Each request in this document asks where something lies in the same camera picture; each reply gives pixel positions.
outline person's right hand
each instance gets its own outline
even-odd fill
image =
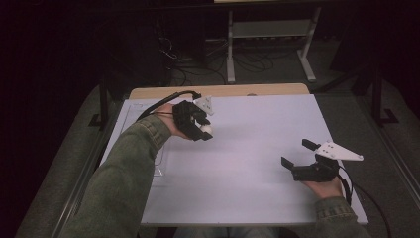
[[[331,181],[303,181],[302,183],[308,186],[320,199],[343,196],[342,184],[338,177]]]

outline white plastic part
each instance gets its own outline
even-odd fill
[[[202,126],[200,127],[200,130],[201,130],[202,132],[207,132],[208,134],[213,135],[213,129],[211,128],[211,126],[210,126],[210,125],[202,125]]]
[[[205,111],[208,115],[212,116],[214,114],[213,108],[211,106],[211,96],[200,97],[192,101],[197,107]]]
[[[322,146],[319,147],[315,153],[333,160],[362,161],[364,159],[362,155],[358,155],[352,151],[349,151],[346,148],[335,144],[334,142],[326,142],[322,144]]]

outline table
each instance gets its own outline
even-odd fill
[[[281,156],[296,165],[315,161],[313,152],[300,145],[303,138],[331,140],[316,100],[303,84],[135,89],[113,136],[122,131],[129,112],[125,107],[151,104],[180,89],[216,95],[215,114],[209,117],[214,138],[170,138],[164,145],[163,176],[154,177],[144,225],[278,226],[315,221],[315,196],[280,164]],[[353,209],[360,223],[368,223],[356,194]]]

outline person's left arm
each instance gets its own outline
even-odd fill
[[[156,154],[177,134],[182,135],[168,115],[148,116],[121,134],[107,161],[91,178],[77,214],[61,237],[136,237]]]

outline person's left hand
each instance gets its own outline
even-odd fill
[[[172,115],[173,104],[166,103],[154,111],[155,115],[169,128],[172,136],[178,136],[183,139],[190,140],[185,134],[178,130],[173,121]]]

